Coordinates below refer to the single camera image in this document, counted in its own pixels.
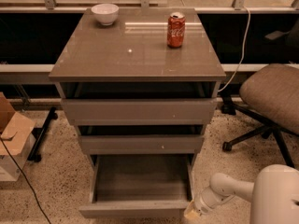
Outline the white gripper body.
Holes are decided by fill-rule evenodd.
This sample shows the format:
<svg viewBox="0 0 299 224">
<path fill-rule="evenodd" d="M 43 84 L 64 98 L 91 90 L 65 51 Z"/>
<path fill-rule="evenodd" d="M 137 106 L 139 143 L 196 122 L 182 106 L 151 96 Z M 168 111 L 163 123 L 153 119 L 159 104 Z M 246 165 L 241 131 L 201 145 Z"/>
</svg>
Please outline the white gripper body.
<svg viewBox="0 0 299 224">
<path fill-rule="evenodd" d="M 211 187 L 207 187 L 194 196 L 193 209 L 201 215 L 207 215 L 219 205 L 228 203 L 233 198 L 233 195 L 225 196 L 217 193 Z"/>
</svg>

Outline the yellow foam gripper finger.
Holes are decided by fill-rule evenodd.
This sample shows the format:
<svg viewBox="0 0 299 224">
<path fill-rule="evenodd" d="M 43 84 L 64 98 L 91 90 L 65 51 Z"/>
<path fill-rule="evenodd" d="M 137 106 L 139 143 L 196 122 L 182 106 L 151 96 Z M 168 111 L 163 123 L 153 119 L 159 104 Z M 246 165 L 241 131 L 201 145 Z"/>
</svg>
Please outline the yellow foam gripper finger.
<svg viewBox="0 0 299 224">
<path fill-rule="evenodd" d="M 186 209 L 184 210 L 184 216 L 187 219 L 197 219 L 201 216 L 200 211 L 195 206 L 195 201 L 190 201 Z"/>
</svg>

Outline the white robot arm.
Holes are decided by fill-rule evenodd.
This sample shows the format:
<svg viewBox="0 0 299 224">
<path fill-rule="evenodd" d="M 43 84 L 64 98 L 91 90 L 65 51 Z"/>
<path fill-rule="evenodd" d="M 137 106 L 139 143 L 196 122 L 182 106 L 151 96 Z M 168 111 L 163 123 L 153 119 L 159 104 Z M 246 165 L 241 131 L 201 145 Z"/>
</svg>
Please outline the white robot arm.
<svg viewBox="0 0 299 224">
<path fill-rule="evenodd" d="M 250 202 L 249 224 L 299 224 L 299 171 L 286 165 L 266 166 L 254 182 L 216 173 L 184 211 L 190 224 L 199 224 L 217 206 L 234 197 Z"/>
</svg>

